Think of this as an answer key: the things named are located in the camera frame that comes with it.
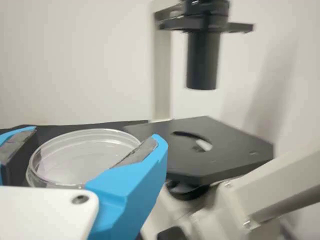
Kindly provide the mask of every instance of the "petri dish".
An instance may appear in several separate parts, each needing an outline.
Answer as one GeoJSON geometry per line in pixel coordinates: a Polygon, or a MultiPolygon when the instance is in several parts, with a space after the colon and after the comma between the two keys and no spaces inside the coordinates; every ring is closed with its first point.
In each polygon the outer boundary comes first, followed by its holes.
{"type": "Polygon", "coordinates": [[[35,150],[26,180],[31,187],[81,189],[140,144],[131,134],[115,129],[69,132],[35,150]]]}

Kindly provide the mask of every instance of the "screw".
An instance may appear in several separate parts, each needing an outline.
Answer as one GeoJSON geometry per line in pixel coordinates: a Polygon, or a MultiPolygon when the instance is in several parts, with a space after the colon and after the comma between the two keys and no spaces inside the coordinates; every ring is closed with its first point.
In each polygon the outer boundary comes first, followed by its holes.
{"type": "Polygon", "coordinates": [[[251,220],[250,220],[250,219],[247,219],[247,220],[243,223],[243,226],[244,226],[246,229],[250,229],[250,228],[251,228],[251,220]]]}
{"type": "Polygon", "coordinates": [[[79,195],[79,196],[76,196],[74,199],[72,199],[72,203],[73,204],[84,204],[88,200],[89,200],[88,196],[79,195]]]}
{"type": "Polygon", "coordinates": [[[251,156],[257,156],[257,155],[258,155],[258,152],[256,152],[256,151],[251,151],[251,152],[249,152],[249,154],[250,154],[251,156]]]}
{"type": "Polygon", "coordinates": [[[231,188],[232,187],[232,183],[230,181],[225,182],[224,186],[226,188],[231,188]]]}

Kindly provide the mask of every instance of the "white wall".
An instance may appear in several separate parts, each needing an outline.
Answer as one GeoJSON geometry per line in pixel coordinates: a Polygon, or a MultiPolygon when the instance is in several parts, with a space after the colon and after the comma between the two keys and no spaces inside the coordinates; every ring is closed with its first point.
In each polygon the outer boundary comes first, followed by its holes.
{"type": "MultiPolygon", "coordinates": [[[[149,2],[0,1],[0,128],[149,119],[149,2]]],[[[186,36],[174,33],[173,117],[211,115],[275,143],[277,155],[318,139],[319,7],[233,0],[230,21],[256,28],[223,35],[215,91],[184,88],[186,36]]],[[[320,239],[319,205],[295,215],[304,240],[320,239]]]]}
{"type": "Polygon", "coordinates": [[[1,0],[0,128],[151,117],[149,0],[1,0]]]}

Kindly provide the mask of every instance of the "glass petri dish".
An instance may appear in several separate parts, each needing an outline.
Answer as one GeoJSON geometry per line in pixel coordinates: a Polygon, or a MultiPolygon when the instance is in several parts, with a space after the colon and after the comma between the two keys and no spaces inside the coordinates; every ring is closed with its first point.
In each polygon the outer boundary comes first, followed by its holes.
{"type": "Polygon", "coordinates": [[[38,147],[26,180],[31,187],[81,189],[139,145],[137,138],[115,129],[69,132],[38,147]]]}

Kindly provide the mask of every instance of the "metal bracket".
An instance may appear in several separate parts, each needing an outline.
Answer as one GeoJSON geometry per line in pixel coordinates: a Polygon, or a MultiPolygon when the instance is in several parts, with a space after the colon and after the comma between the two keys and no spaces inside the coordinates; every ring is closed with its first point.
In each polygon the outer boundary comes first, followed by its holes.
{"type": "Polygon", "coordinates": [[[158,28],[168,31],[201,32],[210,33],[249,33],[254,30],[254,25],[249,23],[228,22],[220,24],[219,18],[212,17],[211,24],[206,26],[205,19],[195,16],[176,16],[158,20],[158,28]]]}

